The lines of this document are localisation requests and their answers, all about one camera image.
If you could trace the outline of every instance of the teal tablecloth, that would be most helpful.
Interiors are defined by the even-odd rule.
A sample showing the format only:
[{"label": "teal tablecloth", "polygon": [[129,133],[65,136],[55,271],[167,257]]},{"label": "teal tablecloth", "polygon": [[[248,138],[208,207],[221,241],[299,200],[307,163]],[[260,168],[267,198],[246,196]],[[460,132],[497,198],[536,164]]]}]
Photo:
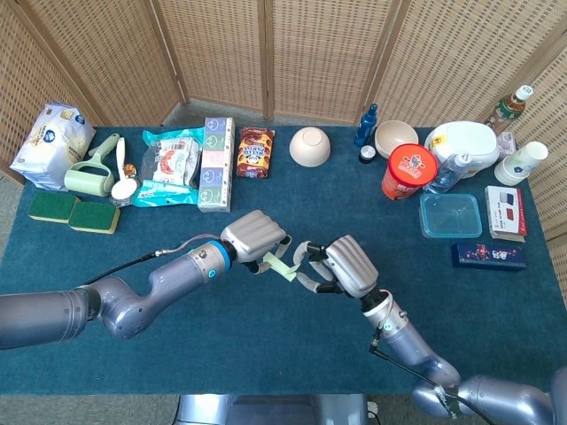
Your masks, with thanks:
[{"label": "teal tablecloth", "polygon": [[[201,233],[220,233],[260,208],[297,243],[328,243],[354,236],[426,341],[463,378],[474,374],[548,389],[567,365],[567,313],[557,287],[527,183],[528,268],[519,273],[451,266],[453,240],[422,236],[418,196],[386,199],[379,184],[385,160],[363,165],[354,129],[326,127],[330,160],[296,165],[288,153],[297,127],[277,127],[270,176],[235,178],[232,213],[201,213],[196,206],[123,209],[113,236],[75,232],[39,222],[26,211],[36,192],[27,184],[0,269],[0,293],[66,290],[91,276]],[[167,128],[156,128],[156,132]],[[139,164],[141,128],[100,128],[94,144],[119,132]],[[427,129],[419,129],[423,141]],[[113,159],[108,163],[115,169]],[[475,195],[486,230],[484,187],[492,170],[460,182],[454,191]],[[147,291],[157,259],[117,273]],[[98,322],[77,339],[0,352],[1,393],[402,393],[414,378],[371,356],[373,329],[356,300],[308,292],[275,273],[254,276],[244,267],[193,292],[167,309],[143,334],[114,339]]]}]

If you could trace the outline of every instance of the gray floor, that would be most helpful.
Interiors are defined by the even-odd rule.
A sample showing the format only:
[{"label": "gray floor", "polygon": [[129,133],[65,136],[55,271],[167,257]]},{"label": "gray floor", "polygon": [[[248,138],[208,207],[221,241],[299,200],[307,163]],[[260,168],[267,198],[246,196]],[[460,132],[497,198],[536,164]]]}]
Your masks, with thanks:
[{"label": "gray floor", "polygon": [[[201,126],[206,116],[231,116],[239,126],[329,125],[328,121],[277,118],[265,121],[259,112],[194,101],[174,109],[167,126]],[[20,187],[0,179],[0,258],[12,228],[19,202]],[[377,396],[383,425],[434,425],[449,423],[427,417],[417,410],[407,395]],[[174,419],[177,396],[3,396],[0,397],[0,425],[168,425]],[[481,424],[476,418],[460,418],[459,424]]]}]

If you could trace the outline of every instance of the beige bowl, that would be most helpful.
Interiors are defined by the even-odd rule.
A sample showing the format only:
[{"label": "beige bowl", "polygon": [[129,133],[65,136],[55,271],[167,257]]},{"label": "beige bowl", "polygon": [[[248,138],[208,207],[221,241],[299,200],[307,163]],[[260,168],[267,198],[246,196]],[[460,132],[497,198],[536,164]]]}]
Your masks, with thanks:
[{"label": "beige bowl", "polygon": [[385,121],[374,134],[374,144],[378,153],[388,159],[390,154],[401,144],[417,144],[416,131],[403,121]]},{"label": "beige bowl", "polygon": [[329,137],[320,128],[303,127],[291,139],[290,154],[301,166],[320,166],[329,159]]}]

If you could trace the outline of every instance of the snack package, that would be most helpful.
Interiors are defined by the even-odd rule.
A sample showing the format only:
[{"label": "snack package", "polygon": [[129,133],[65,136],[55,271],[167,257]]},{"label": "snack package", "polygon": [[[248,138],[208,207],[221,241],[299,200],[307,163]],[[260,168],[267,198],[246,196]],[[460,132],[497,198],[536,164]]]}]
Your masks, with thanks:
[{"label": "snack package", "polygon": [[160,135],[144,131],[143,139],[148,150],[139,175],[142,185],[132,205],[196,204],[204,129],[185,128]]},{"label": "snack package", "polygon": [[275,131],[267,128],[244,127],[240,130],[238,146],[237,175],[252,179],[268,177],[269,160]]},{"label": "snack package", "polygon": [[95,129],[73,106],[45,104],[10,168],[36,187],[67,191],[67,169],[85,156]]}]

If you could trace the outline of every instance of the clear plastic container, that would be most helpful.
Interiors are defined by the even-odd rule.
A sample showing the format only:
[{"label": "clear plastic container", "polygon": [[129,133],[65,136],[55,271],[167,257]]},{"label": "clear plastic container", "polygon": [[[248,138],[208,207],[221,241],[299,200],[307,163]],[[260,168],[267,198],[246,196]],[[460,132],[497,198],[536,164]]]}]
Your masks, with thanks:
[{"label": "clear plastic container", "polygon": [[419,198],[425,237],[471,238],[482,235],[477,199],[468,194],[427,194]]}]

